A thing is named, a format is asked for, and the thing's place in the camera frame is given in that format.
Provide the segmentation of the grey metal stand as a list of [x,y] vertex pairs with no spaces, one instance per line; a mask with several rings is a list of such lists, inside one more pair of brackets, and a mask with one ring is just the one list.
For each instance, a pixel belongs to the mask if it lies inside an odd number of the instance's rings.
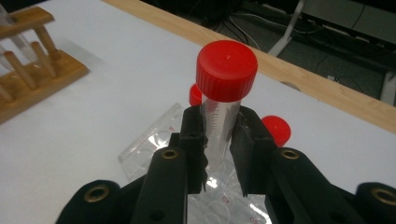
[[[291,33],[303,12],[306,0],[299,0],[283,36],[272,46],[269,54],[277,57],[292,40]],[[382,85],[380,100],[396,107],[396,71],[388,71]]]

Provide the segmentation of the red-capped clear tube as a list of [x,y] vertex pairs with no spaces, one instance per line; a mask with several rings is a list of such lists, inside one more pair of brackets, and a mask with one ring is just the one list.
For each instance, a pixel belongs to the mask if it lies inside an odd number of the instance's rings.
[[200,105],[202,103],[202,93],[196,84],[190,87],[189,103],[191,106]]
[[209,173],[217,171],[224,160],[241,102],[249,94],[257,70],[255,54],[239,42],[215,41],[198,53],[195,84],[202,94],[205,169]]
[[291,128],[289,124],[278,116],[266,116],[262,118],[262,123],[274,137],[278,147],[283,147],[290,140]]

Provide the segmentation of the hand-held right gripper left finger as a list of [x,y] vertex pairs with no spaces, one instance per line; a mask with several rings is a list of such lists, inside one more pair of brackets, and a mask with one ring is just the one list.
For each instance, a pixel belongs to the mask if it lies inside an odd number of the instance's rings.
[[184,110],[181,129],[152,156],[130,224],[187,224],[188,196],[205,187],[207,159],[201,107]]

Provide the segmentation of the wooden test tube rack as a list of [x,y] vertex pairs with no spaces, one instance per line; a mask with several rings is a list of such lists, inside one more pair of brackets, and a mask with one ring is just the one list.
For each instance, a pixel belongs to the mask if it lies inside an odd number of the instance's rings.
[[41,7],[8,13],[0,5],[0,124],[72,84],[89,69],[57,49]]

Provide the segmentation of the clear plastic tube rack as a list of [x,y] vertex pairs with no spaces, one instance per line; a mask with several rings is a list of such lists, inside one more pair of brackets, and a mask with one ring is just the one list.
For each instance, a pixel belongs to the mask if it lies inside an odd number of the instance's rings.
[[[132,182],[144,175],[153,153],[169,145],[172,133],[178,133],[184,107],[171,106],[119,155],[120,166]],[[230,153],[211,174],[206,190],[188,198],[188,224],[272,224],[260,195],[244,197],[233,168]]]

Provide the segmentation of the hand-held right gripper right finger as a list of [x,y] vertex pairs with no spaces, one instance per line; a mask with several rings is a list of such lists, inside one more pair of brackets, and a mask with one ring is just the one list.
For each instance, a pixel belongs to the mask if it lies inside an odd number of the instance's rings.
[[278,147],[252,109],[242,106],[231,153],[242,195],[260,194],[277,224],[359,224],[359,214],[304,153]]

